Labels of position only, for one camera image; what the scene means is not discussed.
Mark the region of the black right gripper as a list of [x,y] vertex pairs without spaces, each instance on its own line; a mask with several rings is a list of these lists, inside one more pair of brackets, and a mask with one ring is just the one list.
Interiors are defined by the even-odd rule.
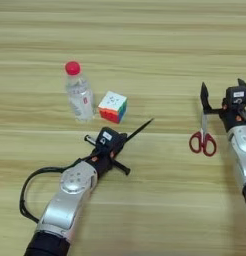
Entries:
[[[239,86],[246,87],[246,82],[240,78]],[[212,108],[208,101],[208,89],[205,83],[201,85],[200,99],[205,114],[218,114],[224,124],[226,131],[238,126],[246,125],[246,103],[232,103],[227,98],[224,98],[220,108]]]

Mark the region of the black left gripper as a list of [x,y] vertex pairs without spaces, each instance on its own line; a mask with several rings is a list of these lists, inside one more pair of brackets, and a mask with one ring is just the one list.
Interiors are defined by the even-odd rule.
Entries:
[[99,134],[96,140],[90,135],[86,135],[84,141],[94,146],[88,162],[96,169],[98,178],[114,167],[123,171],[126,176],[130,174],[131,169],[116,160],[116,156],[127,141],[126,133],[115,133],[110,140],[107,140],[102,134]]

